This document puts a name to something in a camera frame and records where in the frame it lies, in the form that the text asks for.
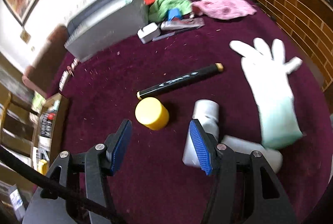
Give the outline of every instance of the brown armrest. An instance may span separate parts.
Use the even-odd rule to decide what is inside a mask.
[[[48,36],[46,44],[34,63],[26,68],[22,77],[22,81],[27,87],[44,97],[67,52],[64,44],[68,36],[67,28],[64,25],[56,27]]]

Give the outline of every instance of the white label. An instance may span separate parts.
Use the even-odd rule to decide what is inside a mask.
[[[15,211],[23,205],[23,201],[17,189],[9,195],[9,198]]]

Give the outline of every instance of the box of items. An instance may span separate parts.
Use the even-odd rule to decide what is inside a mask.
[[[80,62],[127,37],[148,24],[144,0],[113,0],[83,20],[65,43]]]
[[[57,93],[42,106],[38,124],[32,137],[33,168],[45,174],[60,153],[60,145],[67,115],[68,99]]]

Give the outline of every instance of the green cloth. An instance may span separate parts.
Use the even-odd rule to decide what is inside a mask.
[[[150,22],[161,22],[168,11],[178,8],[182,15],[192,11],[190,0],[155,0],[149,9],[148,18]]]

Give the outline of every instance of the maroon tablecloth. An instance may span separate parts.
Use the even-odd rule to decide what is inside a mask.
[[[298,55],[287,35],[257,6],[255,15],[230,21],[204,17],[206,25],[143,45],[133,36],[80,64],[63,90],[71,99],[62,148],[72,154],[103,142],[122,119],[133,122],[133,136],[121,170],[109,179],[118,212],[129,223],[200,223],[212,177],[182,162],[194,103],[210,99],[220,105],[220,136],[260,142],[258,110],[231,40],[250,45],[255,37],[285,43],[286,59]],[[73,56],[67,54],[49,94],[57,87]],[[225,71],[205,81],[161,95],[170,123],[150,131],[134,116],[138,90],[211,63]],[[283,150],[281,180],[299,220],[315,206],[328,184],[332,160],[329,111],[319,85],[306,65],[289,76],[295,111],[304,137]]]

